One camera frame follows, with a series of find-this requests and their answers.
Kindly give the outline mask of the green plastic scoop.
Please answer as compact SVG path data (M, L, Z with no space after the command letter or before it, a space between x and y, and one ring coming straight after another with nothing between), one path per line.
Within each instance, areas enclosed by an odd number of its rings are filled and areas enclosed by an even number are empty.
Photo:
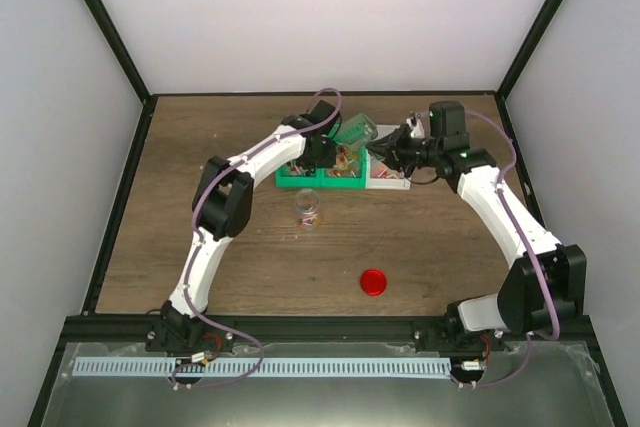
M334 140L349 150L358 150L378 137L377 125L364 113L343 122Z

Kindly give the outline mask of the green double candy bin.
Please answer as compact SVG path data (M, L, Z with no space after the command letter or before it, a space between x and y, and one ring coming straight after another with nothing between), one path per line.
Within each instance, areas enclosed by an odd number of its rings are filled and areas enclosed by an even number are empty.
M287 162L275 173L279 188L352 189L366 187L367 154L365 148L351 150L339 146L334 165L329 168L305 168L296 160Z

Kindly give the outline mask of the clear plastic jar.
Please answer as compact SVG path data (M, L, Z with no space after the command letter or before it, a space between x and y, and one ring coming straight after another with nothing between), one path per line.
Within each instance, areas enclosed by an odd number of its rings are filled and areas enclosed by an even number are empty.
M294 207L302 230L311 232L318 228L322 202L317 191L310 188L299 190L294 197Z

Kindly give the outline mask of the red jar lid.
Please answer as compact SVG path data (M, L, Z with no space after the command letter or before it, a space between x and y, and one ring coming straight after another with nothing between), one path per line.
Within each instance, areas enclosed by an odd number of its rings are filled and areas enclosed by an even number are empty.
M361 290L369 296L379 296L387 288L387 278L378 269L367 269L362 272L359 285Z

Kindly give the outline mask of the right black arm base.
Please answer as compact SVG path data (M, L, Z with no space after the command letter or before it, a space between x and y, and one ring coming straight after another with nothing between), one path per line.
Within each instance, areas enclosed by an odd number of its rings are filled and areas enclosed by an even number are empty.
M494 295L467 298L447 305L443 315L410 321L418 352L464 351L480 345L480 337L508 330Z

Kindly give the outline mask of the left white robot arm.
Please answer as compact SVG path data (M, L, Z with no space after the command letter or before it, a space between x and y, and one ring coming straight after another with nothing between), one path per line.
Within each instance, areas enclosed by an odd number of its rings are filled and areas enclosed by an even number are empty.
M247 226L254 190L280 167L300 160L313 167L335 158L329 137L342 104L319 100L304 114L290 115L265 139L228 159L210 158L192 202L192 243L180 280L161 308L169 338L181 350L196 349L204 339L198 321L208 307L209 292L230 243Z

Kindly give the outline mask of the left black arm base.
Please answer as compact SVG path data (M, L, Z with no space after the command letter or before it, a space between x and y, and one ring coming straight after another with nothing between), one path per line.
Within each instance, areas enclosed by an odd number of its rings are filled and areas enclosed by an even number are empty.
M146 312L151 317L146 348L149 352L196 353L210 350L229 352L234 335L214 328L198 317L156 308Z

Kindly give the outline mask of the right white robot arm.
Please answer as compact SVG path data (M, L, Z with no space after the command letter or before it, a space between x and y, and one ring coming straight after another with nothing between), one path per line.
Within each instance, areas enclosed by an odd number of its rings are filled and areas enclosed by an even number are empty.
M471 145L466 120L472 114L457 101L435 102L366 149L405 177L434 170L478 215L506 260L496 293L448 306L447 343L465 350L485 331L557 340L562 324L583 312L586 255L563 244L512 192L506 174L513 162L499 167L486 149Z

